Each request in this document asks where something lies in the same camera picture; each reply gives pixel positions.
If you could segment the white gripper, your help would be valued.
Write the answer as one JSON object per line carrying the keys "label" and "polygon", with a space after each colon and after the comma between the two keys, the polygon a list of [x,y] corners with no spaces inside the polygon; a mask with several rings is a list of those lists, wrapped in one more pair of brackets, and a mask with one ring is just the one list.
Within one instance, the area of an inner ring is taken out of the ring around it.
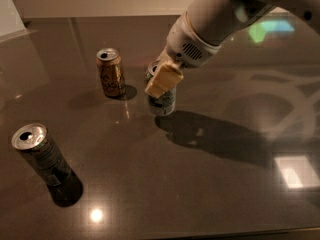
{"label": "white gripper", "polygon": [[185,67],[197,68],[206,64],[221,48],[203,41],[192,28],[188,15],[184,12],[171,27],[166,45],[158,59],[154,76],[148,82],[145,92],[159,98],[176,87],[183,79],[181,62]]}

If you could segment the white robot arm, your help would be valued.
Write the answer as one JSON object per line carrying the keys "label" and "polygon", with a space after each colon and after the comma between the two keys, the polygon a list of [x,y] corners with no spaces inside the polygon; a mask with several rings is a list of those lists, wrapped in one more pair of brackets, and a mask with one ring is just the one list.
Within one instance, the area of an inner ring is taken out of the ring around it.
{"label": "white robot arm", "polygon": [[320,0],[193,0],[170,29],[145,92],[158,98],[176,87],[183,79],[184,67],[206,64],[228,37],[276,7],[320,33]]}

